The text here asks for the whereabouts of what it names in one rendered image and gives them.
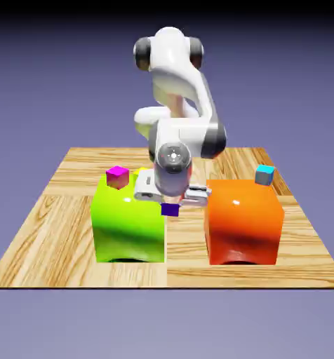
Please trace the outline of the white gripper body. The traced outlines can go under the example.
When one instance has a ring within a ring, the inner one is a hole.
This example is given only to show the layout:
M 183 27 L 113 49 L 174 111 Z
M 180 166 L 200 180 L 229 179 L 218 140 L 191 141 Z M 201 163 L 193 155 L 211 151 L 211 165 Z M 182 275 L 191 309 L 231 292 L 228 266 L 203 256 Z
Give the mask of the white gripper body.
M 208 197 L 211 189 L 206 185 L 190 184 L 186 191 L 173 201 L 178 205 L 190 205 L 205 207 L 208 204 Z M 154 183 L 154 171 L 152 169 L 142 169 L 139 171 L 134 187 L 134 198 L 139 201 L 153 201 L 165 203 L 167 196 L 163 195 Z

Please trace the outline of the small magenta cube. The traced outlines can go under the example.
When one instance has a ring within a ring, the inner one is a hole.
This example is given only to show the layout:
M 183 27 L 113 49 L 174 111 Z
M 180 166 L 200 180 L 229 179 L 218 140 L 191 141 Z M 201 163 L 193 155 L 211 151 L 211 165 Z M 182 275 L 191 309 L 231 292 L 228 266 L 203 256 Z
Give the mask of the small magenta cube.
M 129 184 L 129 169 L 121 166 L 114 166 L 106 171 L 107 186 L 122 189 Z

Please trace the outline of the small purple cube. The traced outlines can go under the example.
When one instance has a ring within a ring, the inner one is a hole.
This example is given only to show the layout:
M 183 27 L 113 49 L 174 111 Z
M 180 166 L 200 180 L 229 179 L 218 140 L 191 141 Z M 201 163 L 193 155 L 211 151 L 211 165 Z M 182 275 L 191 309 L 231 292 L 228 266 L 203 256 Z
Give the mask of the small purple cube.
M 177 203 L 161 203 L 161 214 L 169 217 L 179 215 L 180 205 Z

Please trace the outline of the small cyan cube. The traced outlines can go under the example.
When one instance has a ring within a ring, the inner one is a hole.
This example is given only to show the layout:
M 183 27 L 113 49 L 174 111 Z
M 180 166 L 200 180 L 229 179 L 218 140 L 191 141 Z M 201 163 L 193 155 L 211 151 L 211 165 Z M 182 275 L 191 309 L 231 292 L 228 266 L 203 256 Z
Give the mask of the small cyan cube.
M 255 171 L 255 183 L 270 186 L 274 178 L 274 166 L 260 164 Z

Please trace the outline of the large green box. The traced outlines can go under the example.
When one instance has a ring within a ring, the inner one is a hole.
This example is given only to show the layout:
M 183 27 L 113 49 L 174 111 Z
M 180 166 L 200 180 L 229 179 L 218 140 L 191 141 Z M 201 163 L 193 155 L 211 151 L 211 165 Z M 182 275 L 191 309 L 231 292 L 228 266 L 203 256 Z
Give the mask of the large green box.
M 91 221 L 97 262 L 156 262 L 165 257 L 165 222 L 156 202 L 134 199 L 136 174 L 122 189 L 100 177 L 91 203 Z

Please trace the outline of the large orange box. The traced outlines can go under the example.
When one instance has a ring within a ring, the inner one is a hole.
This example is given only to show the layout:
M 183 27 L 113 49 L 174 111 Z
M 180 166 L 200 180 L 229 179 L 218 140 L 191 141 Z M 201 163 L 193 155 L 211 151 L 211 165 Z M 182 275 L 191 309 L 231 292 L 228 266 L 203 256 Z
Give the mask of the large orange box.
M 209 264 L 276 264 L 284 210 L 273 188 L 252 179 L 210 179 L 207 186 Z

